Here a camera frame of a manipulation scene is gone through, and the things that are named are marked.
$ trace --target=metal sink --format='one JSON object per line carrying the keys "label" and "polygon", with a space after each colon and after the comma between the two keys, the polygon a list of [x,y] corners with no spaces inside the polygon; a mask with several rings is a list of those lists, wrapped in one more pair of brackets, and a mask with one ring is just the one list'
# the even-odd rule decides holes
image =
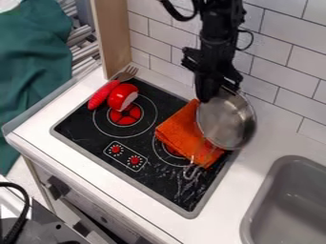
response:
{"label": "metal sink", "polygon": [[272,166],[240,226],[244,244],[325,244],[326,168],[300,156]]}

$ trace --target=red burner ring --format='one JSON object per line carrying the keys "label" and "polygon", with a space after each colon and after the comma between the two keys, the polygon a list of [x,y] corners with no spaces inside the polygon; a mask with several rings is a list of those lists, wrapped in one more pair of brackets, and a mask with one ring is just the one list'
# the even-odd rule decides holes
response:
{"label": "red burner ring", "polygon": [[137,165],[137,164],[139,164],[139,163],[140,163],[140,158],[137,157],[137,156],[132,156],[132,158],[131,158],[131,163],[132,163],[133,165]]}
{"label": "red burner ring", "polygon": [[113,153],[120,153],[121,152],[121,148],[119,146],[113,146],[112,147],[112,152]]}
{"label": "red burner ring", "polygon": [[130,104],[124,111],[109,111],[109,119],[116,126],[132,126],[142,118],[143,112],[137,104]]}

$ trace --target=toy stove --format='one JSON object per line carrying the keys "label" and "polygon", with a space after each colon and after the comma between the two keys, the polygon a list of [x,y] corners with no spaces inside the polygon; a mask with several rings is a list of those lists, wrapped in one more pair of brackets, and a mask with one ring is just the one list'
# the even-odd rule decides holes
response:
{"label": "toy stove", "polygon": [[106,104],[90,112],[86,102],[51,134],[165,206],[194,218],[227,171],[231,153],[208,170],[186,176],[192,170],[190,161],[158,141],[154,131],[187,102],[143,81],[130,83],[140,94],[123,112]]}

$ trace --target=orange cloth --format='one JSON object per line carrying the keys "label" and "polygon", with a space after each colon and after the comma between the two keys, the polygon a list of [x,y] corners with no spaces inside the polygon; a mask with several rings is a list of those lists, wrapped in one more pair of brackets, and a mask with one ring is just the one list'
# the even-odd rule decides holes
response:
{"label": "orange cloth", "polygon": [[194,163],[209,168],[224,151],[215,148],[203,138],[203,134],[196,125],[195,113],[199,101],[194,99],[185,107],[160,124],[155,135],[158,140],[172,147],[178,153],[192,160]]}

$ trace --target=fork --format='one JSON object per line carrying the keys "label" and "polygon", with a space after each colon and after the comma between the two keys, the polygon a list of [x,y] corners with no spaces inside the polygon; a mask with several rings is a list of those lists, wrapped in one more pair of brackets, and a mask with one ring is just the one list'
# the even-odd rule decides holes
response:
{"label": "fork", "polygon": [[128,66],[124,71],[120,72],[114,79],[120,82],[133,79],[138,73],[139,69],[133,66]]}

